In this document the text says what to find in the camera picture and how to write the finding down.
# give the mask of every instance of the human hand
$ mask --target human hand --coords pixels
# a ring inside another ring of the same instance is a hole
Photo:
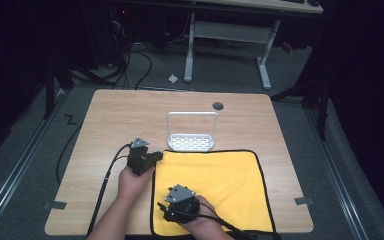
[[[137,176],[129,166],[126,166],[120,172],[118,178],[118,194],[116,200],[118,199],[124,203],[133,204],[142,193],[154,170],[155,167],[151,167],[142,175]]]
[[[196,196],[196,199],[200,203],[199,213],[200,215],[207,215],[211,217],[218,217],[214,206],[208,202],[203,196]],[[226,232],[224,232],[220,223],[203,217],[197,217],[193,221],[188,223],[180,224],[188,232],[190,232],[198,240],[227,240],[232,239]]]

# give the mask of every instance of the dark background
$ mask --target dark background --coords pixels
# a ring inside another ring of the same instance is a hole
[[[323,79],[329,71],[330,98],[384,207],[384,1],[322,4],[326,16],[353,21],[329,24],[321,35],[318,24],[301,24],[297,28],[286,22],[281,24],[276,44],[314,47],[297,84]],[[110,35],[110,27],[102,20],[103,15],[91,17],[91,12],[94,11],[75,2],[0,1],[0,144],[44,84],[51,58],[64,56],[85,68],[113,61],[109,40],[96,37]],[[102,9],[97,8],[96,12],[102,13]],[[185,14],[164,11],[132,12],[137,26],[142,26],[135,29],[137,37],[160,46],[167,40],[166,31],[176,35],[182,29],[182,25],[168,24],[176,21],[166,19],[179,18],[182,20],[178,22],[184,22],[185,18]],[[103,32],[97,33],[94,26],[100,21],[104,22],[99,28]]]

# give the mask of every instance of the table leg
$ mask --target table leg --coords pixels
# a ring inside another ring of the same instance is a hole
[[[195,13],[191,13],[191,23],[189,29],[189,48],[188,55],[186,56],[185,66],[185,82],[192,81],[192,70],[193,70],[193,39],[195,34]]]
[[[266,61],[270,53],[270,49],[273,45],[274,38],[276,37],[277,29],[279,28],[280,21],[276,20],[269,34],[266,47],[262,57],[257,58],[258,69],[260,70],[261,81],[263,82],[263,88],[265,90],[271,89],[270,79],[267,74]]]

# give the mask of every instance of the forearm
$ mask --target forearm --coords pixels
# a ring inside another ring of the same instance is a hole
[[[87,239],[124,239],[132,205],[133,203],[116,199],[102,216],[101,220],[95,225]]]
[[[233,240],[222,228],[220,223],[212,219],[197,218],[182,225],[197,240]]]

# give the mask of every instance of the white basket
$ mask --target white basket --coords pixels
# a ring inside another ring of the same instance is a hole
[[[170,117],[173,115],[214,116],[211,133],[172,133]],[[214,135],[218,114],[216,112],[170,112],[167,114],[168,145],[179,152],[208,152],[214,145]]]

